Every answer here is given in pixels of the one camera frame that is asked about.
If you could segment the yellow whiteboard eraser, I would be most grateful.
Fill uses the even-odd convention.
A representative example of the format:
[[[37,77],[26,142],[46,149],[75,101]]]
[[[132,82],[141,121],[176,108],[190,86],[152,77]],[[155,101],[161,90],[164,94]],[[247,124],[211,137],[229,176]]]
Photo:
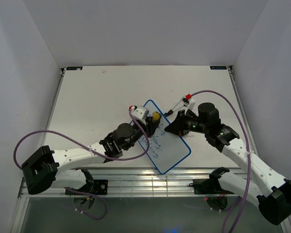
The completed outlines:
[[[158,113],[158,112],[153,112],[153,113],[152,113],[152,121],[153,121],[153,122],[159,121],[160,118],[161,118],[160,113]]]

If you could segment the blue framed small whiteboard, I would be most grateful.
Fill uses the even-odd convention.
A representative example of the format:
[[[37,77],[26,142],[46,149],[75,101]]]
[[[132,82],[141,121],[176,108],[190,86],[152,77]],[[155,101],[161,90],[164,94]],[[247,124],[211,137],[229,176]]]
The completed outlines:
[[[144,107],[149,110],[149,116],[153,112],[158,112],[162,117],[158,128],[149,138],[149,141],[147,142],[146,138],[142,136],[138,143],[144,150],[149,146],[147,152],[149,159],[160,174],[165,174],[187,158],[192,151],[183,138],[164,130],[170,124],[170,121],[163,115],[163,112],[153,100],[148,100]]]

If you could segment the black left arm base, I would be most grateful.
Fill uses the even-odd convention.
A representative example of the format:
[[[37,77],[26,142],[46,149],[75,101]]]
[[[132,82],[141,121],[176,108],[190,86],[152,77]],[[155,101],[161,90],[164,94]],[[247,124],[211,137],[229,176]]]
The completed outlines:
[[[107,195],[108,180],[93,180],[87,182],[79,189],[73,189],[78,192],[90,193],[95,195]]]

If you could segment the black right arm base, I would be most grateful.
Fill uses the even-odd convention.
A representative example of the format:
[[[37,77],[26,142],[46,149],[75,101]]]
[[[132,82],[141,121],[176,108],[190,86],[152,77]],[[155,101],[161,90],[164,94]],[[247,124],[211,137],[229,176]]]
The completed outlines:
[[[232,194],[230,191],[223,190],[218,181],[208,179],[193,179],[189,187],[194,189],[195,194]]]

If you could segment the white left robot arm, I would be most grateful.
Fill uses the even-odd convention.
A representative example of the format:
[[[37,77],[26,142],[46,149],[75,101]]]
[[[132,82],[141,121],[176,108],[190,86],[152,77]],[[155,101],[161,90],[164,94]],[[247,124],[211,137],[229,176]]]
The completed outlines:
[[[21,165],[29,194],[40,194],[50,187],[90,193],[93,180],[84,166],[121,161],[123,152],[134,147],[142,136],[149,139],[155,133],[161,118],[158,112],[143,119],[134,117],[132,124],[120,124],[103,140],[89,146],[68,150],[51,150],[49,146],[38,148]]]

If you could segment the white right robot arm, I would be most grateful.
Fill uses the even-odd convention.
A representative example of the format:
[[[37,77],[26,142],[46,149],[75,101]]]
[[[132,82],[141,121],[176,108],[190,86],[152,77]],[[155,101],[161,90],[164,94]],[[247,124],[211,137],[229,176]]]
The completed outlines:
[[[192,110],[180,110],[164,130],[176,136],[189,132],[204,134],[211,146],[250,176],[254,183],[249,185],[246,197],[266,220],[279,225],[291,215],[291,179],[274,171],[254,152],[248,152],[239,134],[221,123],[214,104],[200,104],[197,115]]]

